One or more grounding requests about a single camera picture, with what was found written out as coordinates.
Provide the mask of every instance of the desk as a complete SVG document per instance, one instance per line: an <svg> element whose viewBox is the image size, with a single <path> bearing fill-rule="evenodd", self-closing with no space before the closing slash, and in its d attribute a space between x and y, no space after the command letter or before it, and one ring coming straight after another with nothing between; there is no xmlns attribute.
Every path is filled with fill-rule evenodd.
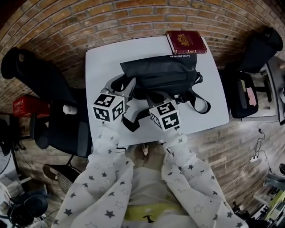
<svg viewBox="0 0 285 228"><path fill-rule="evenodd" d="M207 114L199 114L192 108L189 102L180 103L178 108L182 124L178 131L185 134L206 130L229 122L228 109L220 76L209 47L204 39L203 41L208 51L206 54L197 55L196 70L201 72L204 81L195 85L193 90L209 101L212 107ZM98 127L102 125L102 122L93 117L92 104L108 80L124 74L120 63L171 54L171 48L166 37L149 37L122 41L87 51L85 66L86 95L93 141L99 136ZM129 105L130 108L126 117L131 121L134 121L136 116L134 114L148 108L146 101L135 99L130 101ZM162 139L161 130L155 126L150 117L141 119L139 122L141 127L134 133L129 131L125 126L122 127L120 131L120 146Z"/></svg>
<svg viewBox="0 0 285 228"><path fill-rule="evenodd" d="M277 56L273 56L266 64L263 75L268 75L273 95L275 115L272 116L258 116L258 112L251 116L242 118L242 121L279 121L280 124L285 123L284 117L284 103L282 102L279 92L285 87L285 70L281 70L279 65L284 63L283 60Z"/></svg>

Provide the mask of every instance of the red book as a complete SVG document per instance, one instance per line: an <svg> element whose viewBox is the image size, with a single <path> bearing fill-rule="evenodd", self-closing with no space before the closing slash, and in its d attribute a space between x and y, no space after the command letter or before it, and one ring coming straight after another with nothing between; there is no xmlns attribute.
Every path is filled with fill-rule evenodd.
<svg viewBox="0 0 285 228"><path fill-rule="evenodd" d="M167 39L176 54L205 54L207 52L200 34L195 31L168 31Z"/></svg>

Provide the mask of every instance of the power strip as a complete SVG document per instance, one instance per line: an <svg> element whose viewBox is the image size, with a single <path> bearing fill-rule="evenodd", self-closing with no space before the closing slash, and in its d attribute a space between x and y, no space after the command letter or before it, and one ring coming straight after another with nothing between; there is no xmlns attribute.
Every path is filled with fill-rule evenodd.
<svg viewBox="0 0 285 228"><path fill-rule="evenodd" d="M258 155L251 157L250 162L256 162L258 160Z"/></svg>

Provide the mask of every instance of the brick wall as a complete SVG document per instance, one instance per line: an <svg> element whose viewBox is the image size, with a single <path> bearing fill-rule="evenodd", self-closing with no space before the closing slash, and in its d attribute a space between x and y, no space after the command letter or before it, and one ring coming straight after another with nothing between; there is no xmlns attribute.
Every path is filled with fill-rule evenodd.
<svg viewBox="0 0 285 228"><path fill-rule="evenodd" d="M265 26L285 38L285 25L263 0L27 0L0 30L0 61L11 47L25 48L82 87L86 50L167 30L198 30L223 66ZM0 76L0 112L11 113L12 101L25 93L31 91L21 82Z"/></svg>

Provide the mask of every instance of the black bag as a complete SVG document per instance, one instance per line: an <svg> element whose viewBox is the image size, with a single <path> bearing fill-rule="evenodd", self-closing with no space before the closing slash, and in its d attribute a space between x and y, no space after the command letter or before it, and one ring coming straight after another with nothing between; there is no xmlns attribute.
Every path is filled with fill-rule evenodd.
<svg viewBox="0 0 285 228"><path fill-rule="evenodd" d="M146 94L153 91L166 92L177 103L190 101L195 109L196 98L202 99L207 104L205 111L201 112L195 109L198 113L207 113L211 105L209 102L196 94L192 87L195 84L203 81L202 75L196 71L197 55L170 55L159 56L130 62L121 63L122 70L125 75L115 81L112 88L119 90L120 81L130 81L136 77L137 84L133 91L134 98L138 100L146 99ZM134 123L126 118L123 118L125 126L134 132L139 128L138 120L148 116L148 110L140 112Z"/></svg>

